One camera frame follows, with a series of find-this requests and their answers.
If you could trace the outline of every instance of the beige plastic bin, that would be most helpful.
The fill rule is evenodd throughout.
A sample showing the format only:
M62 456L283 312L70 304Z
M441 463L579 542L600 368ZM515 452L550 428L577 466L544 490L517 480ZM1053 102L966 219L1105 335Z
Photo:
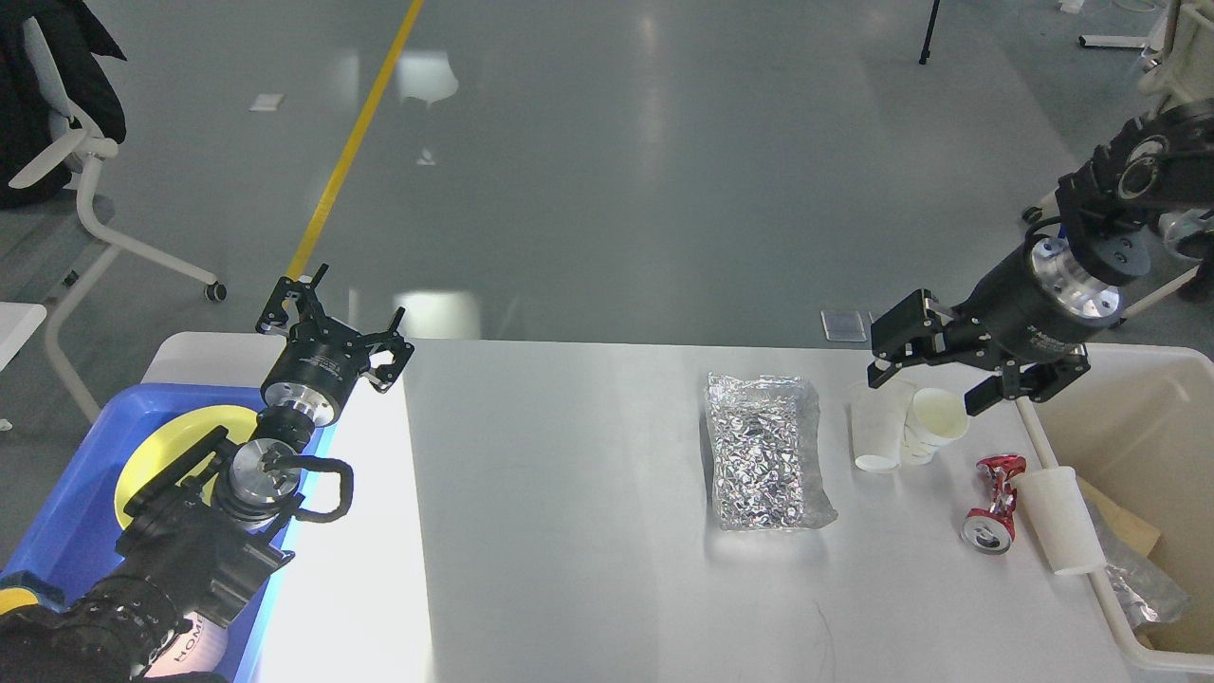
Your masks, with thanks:
M1151 559L1193 597L1184 619L1151 632L1157 650L1148 650L1104 574L1091 575L1127 658L1214 673L1214 364L1165 347L1089 345L1088 353L1088 375L1050 402L1022 402L1021 412L1032 423L1036 409L1049 440L1039 453L1053 448L1060 465L1162 531Z

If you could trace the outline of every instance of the gray epoxy floor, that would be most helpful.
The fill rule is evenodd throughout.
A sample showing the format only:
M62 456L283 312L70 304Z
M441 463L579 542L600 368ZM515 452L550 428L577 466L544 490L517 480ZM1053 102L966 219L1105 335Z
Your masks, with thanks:
M232 291L210 304L123 256L64 332L104 400L175 331L250 329L408 4L90 5L130 57L106 61L131 131L102 175L114 227ZM427 104L393 79L313 257L322 296L365 329L452 289L488 337L750 347L826 347L821 308L917 286L955 302L1020 210L1150 104L1133 52L1074 38L1155 16L1055 6L944 2L920 67L929 1L430 0L407 57L444 51L458 91ZM259 92L282 109L248 112ZM1168 301L1101 340L1209 353L1208 313ZM47 377L36 345L0 376L0 558L86 431Z

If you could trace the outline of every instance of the blue plastic tray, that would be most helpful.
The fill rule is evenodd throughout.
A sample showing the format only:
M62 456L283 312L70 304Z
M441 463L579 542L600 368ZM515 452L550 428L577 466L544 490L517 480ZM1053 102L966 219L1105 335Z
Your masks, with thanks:
M30 571L62 588L69 604L84 596L123 559L114 552L121 534L114 519L114 488L127 459L169 421L216 405L256 411L266 404L254 388L193 385L140 385L114 397L101 411L0 574ZM331 431L317 431L305 454L323 456L330 438ZM282 545L290 531L291 525L288 525L276 542ZM268 622L277 593L274 579L271 579L271 597L266 598L265 588L259 591L228 628L227 653L215 668L228 681L246 683L251 678L261 631Z

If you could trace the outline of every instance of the robotic arm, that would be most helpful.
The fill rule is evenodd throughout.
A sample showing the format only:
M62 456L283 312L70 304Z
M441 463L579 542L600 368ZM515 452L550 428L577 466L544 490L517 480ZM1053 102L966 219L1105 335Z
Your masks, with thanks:
M1175 61L1148 74L1164 92L1159 110L1127 121L1062 176L1057 215L1026 212L1022 244L965 301L949 308L919 289L878 318L869 387L903 368L961 363L992 372L965 395L974 416L1003 399L1049 400L1089 370L1084 341L1121 319L1118 286L1150 269L1142 228L1167 211L1214 206L1214 2L1174 11L1165 50ZM1044 232L1055 224L1057 234Z
M334 522L350 510L353 473L345 462L301 456L312 433L337 421L359 377L380 393L413 354L397 332L398 308L386 331L359 334L324 313L316 285L279 279L257 323L283 331L287 348L261 387L266 409L245 444L216 427L148 482L126 505L132 523L118 540L125 559L66 613L32 605L0 616L0 681L125 682L140 678L172 639L189 631L197 611L227 627L270 576L294 558L272 545L290 519ZM288 326L285 303L297 319ZM373 368L371 357L391 362ZM210 457L198 477L188 477ZM302 508L304 471L340 478L340 502L329 512ZM215 480L211 505L203 486ZM176 681L222 681L186 675Z

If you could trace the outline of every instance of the cable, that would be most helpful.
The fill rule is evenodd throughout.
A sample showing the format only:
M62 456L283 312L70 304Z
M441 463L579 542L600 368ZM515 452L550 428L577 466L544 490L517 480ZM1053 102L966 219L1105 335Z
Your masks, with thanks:
M1040 229L1043 227L1049 227L1051 224L1060 224L1061 222L1062 222L1062 216L1054 216L1054 217L1039 220L1039 221L1029 224L1028 229L1025 230L1025 241L1028 241L1029 239L1032 239L1033 234L1037 233L1038 229Z
M1141 13L1153 12L1153 11L1158 10L1159 7L1164 6L1163 4L1158 2L1157 0L1134 0L1134 1L1140 2L1140 4L1139 5L1127 5L1125 0L1113 0L1113 5L1117 5L1118 7L1121 7L1123 10L1127 10L1127 11L1130 11L1130 12L1141 12Z

